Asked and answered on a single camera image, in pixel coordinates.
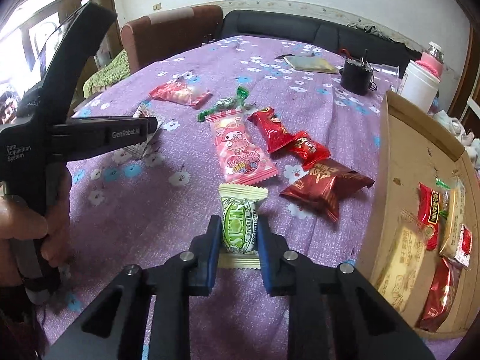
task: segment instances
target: floral tablecloth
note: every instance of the floral tablecloth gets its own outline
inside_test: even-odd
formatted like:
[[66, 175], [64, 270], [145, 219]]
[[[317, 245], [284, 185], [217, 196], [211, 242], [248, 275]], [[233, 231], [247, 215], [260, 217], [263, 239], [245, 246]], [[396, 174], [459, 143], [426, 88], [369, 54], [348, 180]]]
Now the floral tablecloth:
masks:
[[[210, 215], [221, 213], [218, 185], [224, 179], [210, 127], [196, 121], [198, 111], [192, 108], [149, 100], [148, 92], [159, 84], [183, 75], [213, 93], [203, 108], [234, 95], [241, 84], [250, 90], [247, 103], [273, 107], [289, 131], [306, 130], [328, 146], [333, 159], [376, 179], [379, 108], [396, 79], [375, 73], [378, 91], [360, 97], [340, 87], [339, 75], [294, 71], [276, 59], [311, 53], [343, 66], [342, 57], [312, 45], [238, 36], [155, 62], [79, 111], [79, 117], [132, 115], [144, 103], [166, 122], [141, 160], [119, 150], [68, 164], [75, 257], [62, 270], [69, 290], [39, 314], [50, 342], [124, 265], [147, 268], [164, 263], [205, 232]], [[256, 126], [246, 123], [254, 143], [265, 150]], [[269, 189], [261, 212], [268, 215], [272, 231], [316, 263], [333, 267], [355, 260], [374, 187], [344, 200], [334, 224], [278, 195], [305, 173], [292, 155], [273, 160], [278, 176], [260, 183]], [[250, 359], [285, 359], [287, 325], [287, 300], [268, 297], [260, 271], [220, 269], [210, 297], [190, 298], [191, 357], [244, 360], [248, 354]], [[444, 359], [456, 342], [431, 348]]]

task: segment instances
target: brown sofa armrest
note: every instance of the brown sofa armrest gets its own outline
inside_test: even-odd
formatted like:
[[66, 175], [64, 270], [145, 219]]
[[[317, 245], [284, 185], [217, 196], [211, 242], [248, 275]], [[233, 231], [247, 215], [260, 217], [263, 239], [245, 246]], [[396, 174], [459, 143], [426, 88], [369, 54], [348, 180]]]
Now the brown sofa armrest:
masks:
[[121, 30], [121, 41], [127, 51], [130, 73], [208, 42], [222, 20], [222, 8], [203, 5], [152, 13], [129, 21]]

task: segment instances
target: metal screw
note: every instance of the metal screw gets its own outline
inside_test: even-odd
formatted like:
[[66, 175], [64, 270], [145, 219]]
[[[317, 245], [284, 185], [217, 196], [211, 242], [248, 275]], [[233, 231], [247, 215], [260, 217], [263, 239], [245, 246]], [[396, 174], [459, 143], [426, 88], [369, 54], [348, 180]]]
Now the metal screw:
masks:
[[140, 271], [140, 267], [138, 265], [132, 264], [132, 265], [127, 265], [125, 268], [123, 268], [125, 273], [127, 275], [135, 275]]
[[294, 250], [288, 250], [283, 254], [283, 258], [288, 261], [296, 260], [299, 257], [299, 254]]
[[180, 253], [180, 260], [182, 261], [190, 261], [192, 259], [194, 259], [195, 255], [189, 251], [189, 250], [186, 250], [186, 251], [183, 251], [182, 253]]
[[349, 264], [348, 262], [344, 262], [340, 264], [340, 272], [343, 274], [351, 274], [354, 271], [353, 265]]

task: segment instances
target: pink snack package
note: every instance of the pink snack package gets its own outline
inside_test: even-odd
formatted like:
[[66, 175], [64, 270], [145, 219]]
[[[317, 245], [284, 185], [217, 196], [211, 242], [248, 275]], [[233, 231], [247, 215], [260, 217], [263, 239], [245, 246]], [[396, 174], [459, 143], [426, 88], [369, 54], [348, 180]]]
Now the pink snack package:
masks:
[[210, 122], [227, 183], [253, 185], [278, 174], [270, 158], [251, 142], [241, 109], [221, 111], [205, 120]]
[[162, 84], [150, 92], [150, 96], [155, 100], [170, 101], [194, 108], [201, 105], [210, 95], [209, 91], [204, 92], [195, 85], [187, 85], [183, 79]]

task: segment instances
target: cardboard box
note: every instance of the cardboard box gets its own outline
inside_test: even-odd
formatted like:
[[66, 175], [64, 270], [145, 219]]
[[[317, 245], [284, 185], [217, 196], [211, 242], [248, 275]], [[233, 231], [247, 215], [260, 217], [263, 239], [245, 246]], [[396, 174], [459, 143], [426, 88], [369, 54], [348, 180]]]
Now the cardboard box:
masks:
[[[445, 322], [436, 333], [416, 329], [429, 339], [463, 336], [480, 307], [479, 218], [480, 187], [464, 147], [443, 126], [416, 105], [387, 92], [381, 108], [381, 144], [375, 198], [356, 268], [375, 285], [393, 245], [402, 209], [415, 216], [419, 207], [419, 182], [435, 187], [435, 177], [449, 181], [453, 175], [466, 189], [465, 225], [472, 231], [469, 269], [464, 269]], [[422, 315], [435, 273], [438, 250], [426, 252], [415, 286], [402, 313], [412, 327]]]

